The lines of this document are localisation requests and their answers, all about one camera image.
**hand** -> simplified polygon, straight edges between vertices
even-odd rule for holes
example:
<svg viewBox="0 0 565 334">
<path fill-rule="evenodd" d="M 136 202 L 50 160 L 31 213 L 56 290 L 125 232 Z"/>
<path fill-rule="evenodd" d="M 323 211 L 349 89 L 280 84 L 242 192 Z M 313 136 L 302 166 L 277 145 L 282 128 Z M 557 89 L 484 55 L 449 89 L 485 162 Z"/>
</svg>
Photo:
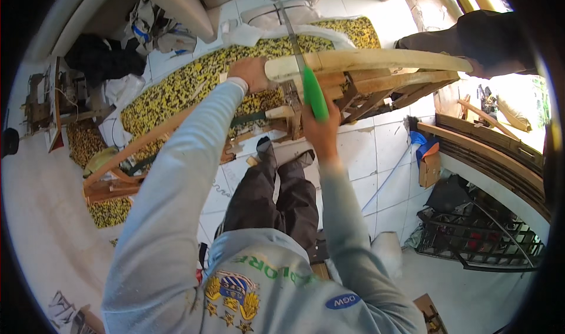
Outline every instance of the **hand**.
<svg viewBox="0 0 565 334">
<path fill-rule="evenodd" d="M 329 117 L 325 122 L 318 122 L 310 105 L 302 107 L 302 128 L 306 139 L 312 143 L 320 163 L 339 161 L 337 154 L 337 127 L 340 125 L 340 110 L 324 93 L 325 103 L 328 105 Z"/>
<path fill-rule="evenodd" d="M 478 78 L 484 78 L 484 79 L 490 79 L 492 78 L 492 76 L 488 76 L 484 70 L 484 67 L 482 64 L 480 64 L 477 60 L 475 59 L 471 59 L 469 57 L 465 57 L 465 59 L 467 61 L 469 61 L 469 63 L 471 64 L 471 66 L 473 66 L 473 71 L 472 72 L 467 72 L 467 74 L 469 76 L 476 76 Z"/>
<path fill-rule="evenodd" d="M 238 76 L 243 79 L 249 87 L 248 92 L 254 93 L 271 87 L 269 79 L 265 74 L 266 57 L 246 57 L 230 65 L 228 78 Z"/>
</svg>

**light blue long-sleeve shirt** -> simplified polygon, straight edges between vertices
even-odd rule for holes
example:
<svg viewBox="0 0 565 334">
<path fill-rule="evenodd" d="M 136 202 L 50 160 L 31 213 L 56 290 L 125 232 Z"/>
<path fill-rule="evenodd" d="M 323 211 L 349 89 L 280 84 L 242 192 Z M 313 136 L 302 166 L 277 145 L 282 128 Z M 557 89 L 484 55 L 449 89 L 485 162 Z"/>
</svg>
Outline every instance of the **light blue long-sleeve shirt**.
<svg viewBox="0 0 565 334">
<path fill-rule="evenodd" d="M 426 333 L 420 311 L 371 253 L 340 167 L 322 166 L 320 178 L 343 286 L 317 278 L 304 249 L 269 228 L 223 233 L 198 283 L 198 223 L 245 91 L 241 80 L 216 86 L 159 152 L 115 249 L 102 302 L 106 332 Z"/>
</svg>

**man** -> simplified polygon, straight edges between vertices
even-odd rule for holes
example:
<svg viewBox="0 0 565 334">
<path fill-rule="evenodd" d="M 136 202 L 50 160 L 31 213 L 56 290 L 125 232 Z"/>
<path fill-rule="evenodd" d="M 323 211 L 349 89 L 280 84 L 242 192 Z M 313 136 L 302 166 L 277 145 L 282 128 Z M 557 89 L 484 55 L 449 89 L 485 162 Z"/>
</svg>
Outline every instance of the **man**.
<svg viewBox="0 0 565 334">
<path fill-rule="evenodd" d="M 473 66 L 469 75 L 485 79 L 510 73 L 537 74 L 532 51 L 514 12 L 469 12 L 449 29 L 412 34 L 400 39 L 395 47 L 465 57 Z"/>
<path fill-rule="evenodd" d="M 265 58 L 231 65 L 161 149 L 136 197 L 115 250 L 102 303 L 107 333 L 426 333 L 423 317 L 371 253 L 366 226 L 335 139 L 340 116 L 303 110 L 303 128 L 320 163 L 324 229 L 343 286 L 313 273 L 305 248 L 318 224 L 314 189 L 302 166 L 283 164 L 281 203 L 272 196 L 276 160 L 269 141 L 250 168 L 210 249 L 202 284 L 195 277 L 196 234 L 236 107 L 268 86 Z M 258 191 L 253 188 L 264 188 Z"/>
</svg>

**green handle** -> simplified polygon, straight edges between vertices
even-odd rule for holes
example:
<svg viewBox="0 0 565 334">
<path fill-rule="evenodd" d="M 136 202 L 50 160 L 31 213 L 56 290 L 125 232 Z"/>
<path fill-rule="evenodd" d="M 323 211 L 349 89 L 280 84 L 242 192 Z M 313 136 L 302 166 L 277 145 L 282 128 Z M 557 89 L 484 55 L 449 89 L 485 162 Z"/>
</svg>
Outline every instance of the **green handle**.
<svg viewBox="0 0 565 334">
<path fill-rule="evenodd" d="M 329 117 L 328 105 L 325 103 L 324 94 L 321 92 L 314 71 L 308 66 L 304 67 L 302 86 L 304 87 L 304 103 L 312 106 L 316 121 L 327 120 Z"/>
</svg>

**hand saw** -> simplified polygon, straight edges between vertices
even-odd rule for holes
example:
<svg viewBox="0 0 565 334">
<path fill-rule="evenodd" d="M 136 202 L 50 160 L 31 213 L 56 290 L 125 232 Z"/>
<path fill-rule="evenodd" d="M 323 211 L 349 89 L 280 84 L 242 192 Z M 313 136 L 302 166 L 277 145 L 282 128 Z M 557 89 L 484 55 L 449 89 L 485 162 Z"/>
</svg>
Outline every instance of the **hand saw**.
<svg viewBox="0 0 565 334">
<path fill-rule="evenodd" d="M 292 43 L 294 57 L 296 58 L 296 63 L 300 71 L 300 78 L 304 89 L 304 103 L 312 107 L 312 112 L 314 113 L 314 117 L 317 121 L 325 121 L 328 119 L 329 113 L 320 84 L 314 75 L 314 71 L 312 71 L 312 69 L 306 65 L 306 62 L 304 62 L 304 56 L 302 55 L 302 51 L 298 45 L 298 39 L 296 34 L 294 34 L 290 20 L 286 15 L 283 3 L 279 0 L 276 3 L 276 6 L 282 13 L 290 42 Z"/>
</svg>

